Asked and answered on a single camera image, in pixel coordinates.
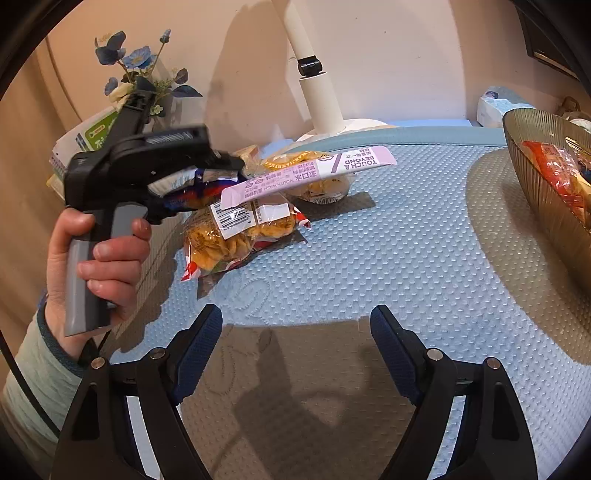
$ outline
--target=metal screw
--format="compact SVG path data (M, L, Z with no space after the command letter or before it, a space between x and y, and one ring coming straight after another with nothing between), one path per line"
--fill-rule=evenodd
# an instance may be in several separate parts
M166 349L162 348L161 346L158 346L156 348L152 348L148 355L152 360L158 360L159 358L162 358L165 353Z
M443 352L437 348L430 348L427 350L427 356L436 362L443 358Z
M98 370L99 368L103 367L105 365L105 359L102 358L101 356L96 357L91 363L90 366L92 368L94 368L95 370Z
M486 364L492 368L493 370L498 370L501 368L501 362L499 362L495 357L489 357L486 359Z

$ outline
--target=light green sleeve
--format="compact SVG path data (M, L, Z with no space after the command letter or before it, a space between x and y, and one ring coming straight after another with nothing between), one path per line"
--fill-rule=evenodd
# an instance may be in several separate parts
M33 394L57 425L63 426L83 369L61 349L44 318L44 307L33 318L16 356ZM13 374L0 398L0 421L37 474L50 476L57 439L27 400Z

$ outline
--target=table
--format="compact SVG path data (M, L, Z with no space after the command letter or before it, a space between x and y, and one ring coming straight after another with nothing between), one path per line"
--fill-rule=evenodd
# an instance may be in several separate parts
M247 264L179 283L179 219L155 233L133 322L112 361L166 346L207 303L225 329L183 420L215 478L379 477L412 415L368 329L385 303L427 347L499 358L522 404L540 479L591 415L591 304L541 233L502 130L412 127L341 135L324 151L386 145L338 204ZM463 399L434 465L445 472Z

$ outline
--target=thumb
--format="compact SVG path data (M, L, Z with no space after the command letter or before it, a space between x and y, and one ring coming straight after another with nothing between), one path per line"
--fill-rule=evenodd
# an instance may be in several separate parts
M49 240L49 257L68 253L72 236L90 232L94 224L95 216L91 213L82 213L73 208L64 210L58 217Z

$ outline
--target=lamp base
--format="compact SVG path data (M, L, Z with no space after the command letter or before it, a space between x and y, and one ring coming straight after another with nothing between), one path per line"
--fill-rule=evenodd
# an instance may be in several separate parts
M340 132L336 133L335 135L340 135L345 132L354 132L356 130L363 130L364 128L372 128L372 127L382 127L384 125L388 125L380 120L372 120L370 118L353 118L351 120L345 120L345 128ZM334 135L316 135L315 130L310 130L308 133L302 135L296 141L301 142L303 140L309 140L312 137L327 138L332 137Z

